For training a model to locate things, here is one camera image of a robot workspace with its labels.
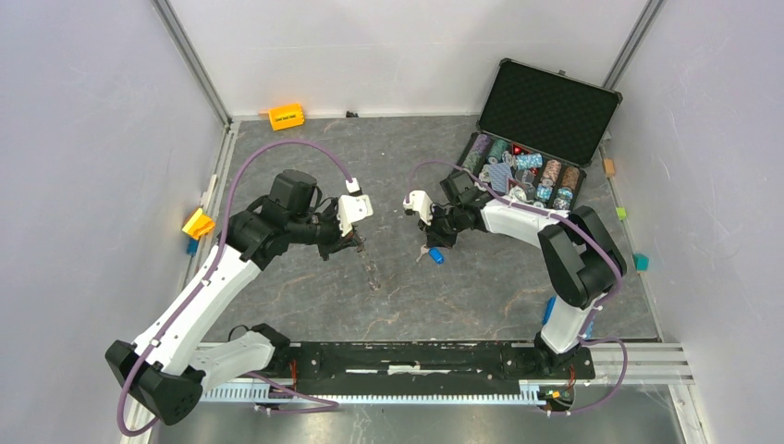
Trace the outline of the silver key blue tag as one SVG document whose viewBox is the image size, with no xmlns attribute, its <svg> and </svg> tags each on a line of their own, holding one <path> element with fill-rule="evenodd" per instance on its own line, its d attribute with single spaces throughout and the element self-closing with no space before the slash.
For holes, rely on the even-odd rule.
<svg viewBox="0 0 784 444">
<path fill-rule="evenodd" d="M 425 257 L 429 257 L 434 263 L 438 265 L 441 265 L 445 262 L 445 258 L 441 252 L 439 252 L 436 248 L 428 247 L 427 245 L 424 245 L 420 248 L 415 262 L 420 263 L 421 260 Z"/>
</svg>

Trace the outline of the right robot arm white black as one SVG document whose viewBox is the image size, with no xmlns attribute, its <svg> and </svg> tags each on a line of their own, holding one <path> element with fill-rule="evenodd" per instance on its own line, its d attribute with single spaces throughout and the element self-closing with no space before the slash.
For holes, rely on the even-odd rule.
<svg viewBox="0 0 784 444">
<path fill-rule="evenodd" d="M 537 207 L 498 195 L 465 170 L 441 183 L 446 204 L 425 191 L 409 191 L 406 212 L 419 217 L 429 247 L 450 248 L 469 229 L 498 234 L 538 248 L 556 297 L 548 320 L 535 336 L 533 362 L 546 377 L 571 364 L 570 353 L 585 340 L 594 311 L 622 286 L 627 267 L 596 211 Z"/>
</svg>

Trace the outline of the large metal disc keyring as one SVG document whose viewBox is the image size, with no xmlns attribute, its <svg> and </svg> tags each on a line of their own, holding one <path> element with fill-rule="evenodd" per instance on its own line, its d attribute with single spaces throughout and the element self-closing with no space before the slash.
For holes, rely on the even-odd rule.
<svg viewBox="0 0 784 444">
<path fill-rule="evenodd" d="M 377 291 L 380 289 L 380 282 L 377 278 L 377 266 L 374 260 L 371 258 L 370 254 L 368 253 L 367 246 L 365 244 L 358 250 L 359 256 L 362 260 L 363 267 L 367 273 L 367 280 L 370 286 L 371 291 Z"/>
</svg>

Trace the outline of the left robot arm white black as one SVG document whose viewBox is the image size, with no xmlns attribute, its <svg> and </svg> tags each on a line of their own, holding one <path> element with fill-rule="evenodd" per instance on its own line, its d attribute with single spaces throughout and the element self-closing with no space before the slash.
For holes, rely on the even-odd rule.
<svg viewBox="0 0 784 444">
<path fill-rule="evenodd" d="M 289 368 L 288 342 L 260 325 L 212 351 L 198 346 L 234 298 L 292 245 L 314 245 L 323 260 L 358 247 L 356 223 L 374 212 L 356 179 L 348 192 L 324 199 L 307 173 L 279 173 L 268 194 L 231 216 L 202 268 L 165 312 L 132 342 L 114 341 L 106 359 L 123 392 L 172 426 L 202 394 L 235 377 L 262 370 L 281 376 Z"/>
</svg>

